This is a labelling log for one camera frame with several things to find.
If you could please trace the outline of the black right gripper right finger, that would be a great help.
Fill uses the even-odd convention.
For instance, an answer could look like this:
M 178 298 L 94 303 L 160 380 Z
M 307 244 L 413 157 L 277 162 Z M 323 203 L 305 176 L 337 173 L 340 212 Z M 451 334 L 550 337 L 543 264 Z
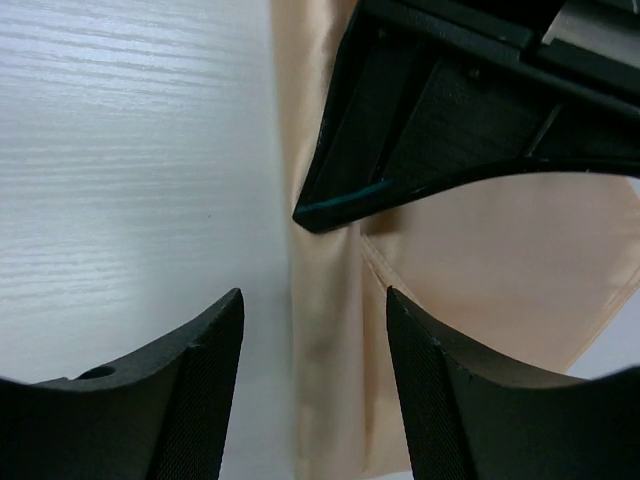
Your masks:
M 417 479 L 635 479 L 639 371 L 594 380 L 517 361 L 389 289 L 387 333 Z

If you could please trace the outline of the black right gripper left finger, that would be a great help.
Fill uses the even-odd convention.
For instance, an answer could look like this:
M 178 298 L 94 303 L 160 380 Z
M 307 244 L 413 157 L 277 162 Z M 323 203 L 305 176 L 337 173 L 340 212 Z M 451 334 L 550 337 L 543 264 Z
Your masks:
M 243 335 L 243 296 L 232 289 L 75 379 L 2 380 L 2 478 L 218 478 Z

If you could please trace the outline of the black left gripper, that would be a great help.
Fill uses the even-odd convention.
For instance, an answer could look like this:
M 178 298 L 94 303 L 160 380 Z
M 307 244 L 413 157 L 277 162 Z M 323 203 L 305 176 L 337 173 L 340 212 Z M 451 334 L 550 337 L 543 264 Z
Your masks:
M 547 172 L 638 175 L 638 2 L 360 1 L 293 218 Z

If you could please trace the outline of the peach cloth napkin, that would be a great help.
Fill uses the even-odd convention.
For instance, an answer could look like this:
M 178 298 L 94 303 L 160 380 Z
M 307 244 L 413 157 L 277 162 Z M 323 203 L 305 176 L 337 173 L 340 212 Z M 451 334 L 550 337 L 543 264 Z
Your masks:
M 496 180 L 328 234 L 292 225 L 289 251 L 295 475 L 374 478 L 409 468 L 387 288 L 563 372 L 639 297 L 639 196 L 620 177 Z

